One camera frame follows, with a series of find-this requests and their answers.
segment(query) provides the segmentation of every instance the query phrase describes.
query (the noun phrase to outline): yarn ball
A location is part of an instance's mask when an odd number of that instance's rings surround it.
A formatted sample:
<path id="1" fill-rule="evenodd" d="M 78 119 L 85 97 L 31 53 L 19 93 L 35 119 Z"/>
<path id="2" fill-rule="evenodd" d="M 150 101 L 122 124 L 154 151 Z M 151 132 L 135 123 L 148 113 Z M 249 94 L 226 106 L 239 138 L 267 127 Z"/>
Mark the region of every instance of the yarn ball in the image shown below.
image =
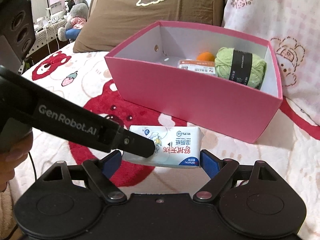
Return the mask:
<path id="1" fill-rule="evenodd" d="M 201 53 L 198 57 L 197 60 L 200 61 L 214 61 L 214 55 L 210 52 L 204 52 Z"/>
<path id="2" fill-rule="evenodd" d="M 215 65 L 219 77 L 229 79 L 233 58 L 233 48 L 221 48 L 217 53 Z M 260 85 L 266 71 L 267 63 L 258 55 L 252 54 L 252 68 L 248 86 L 256 88 Z"/>

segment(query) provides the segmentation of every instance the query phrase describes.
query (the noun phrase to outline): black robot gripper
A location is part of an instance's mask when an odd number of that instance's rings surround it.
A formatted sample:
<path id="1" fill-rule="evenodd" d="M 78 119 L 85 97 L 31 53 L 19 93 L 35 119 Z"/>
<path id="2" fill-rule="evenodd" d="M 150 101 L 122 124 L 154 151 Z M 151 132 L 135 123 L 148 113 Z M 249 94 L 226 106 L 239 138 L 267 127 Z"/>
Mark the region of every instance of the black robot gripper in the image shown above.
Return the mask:
<path id="1" fill-rule="evenodd" d="M 239 165 L 203 150 L 211 178 L 189 194 L 132 194 L 109 179 L 122 156 L 67 166 L 56 162 L 18 200 L 14 214 L 24 239 L 298 240 L 306 206 L 266 162 Z M 73 180 L 83 180 L 85 187 Z M 236 187 L 240 180 L 247 184 Z"/>

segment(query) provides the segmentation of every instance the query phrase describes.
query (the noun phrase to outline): plush toy's blue pants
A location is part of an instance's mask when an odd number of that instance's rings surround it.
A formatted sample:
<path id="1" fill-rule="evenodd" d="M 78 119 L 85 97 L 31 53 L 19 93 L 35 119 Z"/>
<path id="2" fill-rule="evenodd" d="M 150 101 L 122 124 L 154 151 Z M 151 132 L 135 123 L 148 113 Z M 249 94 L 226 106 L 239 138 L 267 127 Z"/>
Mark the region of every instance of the plush toy's blue pants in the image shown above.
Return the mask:
<path id="1" fill-rule="evenodd" d="M 70 29 L 66 31 L 66 38 L 67 40 L 73 40 L 75 41 L 76 38 L 78 37 L 81 29 Z"/>

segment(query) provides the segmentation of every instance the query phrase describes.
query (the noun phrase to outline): orange ball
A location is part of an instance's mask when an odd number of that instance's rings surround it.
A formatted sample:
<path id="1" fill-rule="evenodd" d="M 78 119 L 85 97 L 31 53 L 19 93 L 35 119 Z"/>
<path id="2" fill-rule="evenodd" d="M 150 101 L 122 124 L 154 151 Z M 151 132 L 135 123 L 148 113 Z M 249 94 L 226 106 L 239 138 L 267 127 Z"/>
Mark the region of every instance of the orange ball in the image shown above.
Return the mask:
<path id="1" fill-rule="evenodd" d="M 201 53 L 198 57 L 197 60 L 201 61 L 214 61 L 215 57 L 211 52 L 204 52 Z"/>

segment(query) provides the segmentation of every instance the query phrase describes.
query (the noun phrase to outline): pink shirt on plush toy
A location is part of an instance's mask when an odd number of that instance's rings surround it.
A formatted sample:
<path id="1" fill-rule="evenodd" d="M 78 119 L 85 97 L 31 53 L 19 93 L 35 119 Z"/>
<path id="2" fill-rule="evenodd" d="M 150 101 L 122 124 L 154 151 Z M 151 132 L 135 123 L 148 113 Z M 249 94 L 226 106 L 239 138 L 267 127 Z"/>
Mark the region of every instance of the pink shirt on plush toy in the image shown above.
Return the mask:
<path id="1" fill-rule="evenodd" d="M 84 24 L 87 21 L 84 18 L 80 18 L 80 17 L 75 17 L 73 19 L 71 19 L 71 25 L 73 26 L 73 29 L 82 29 L 82 27 L 84 26 Z"/>

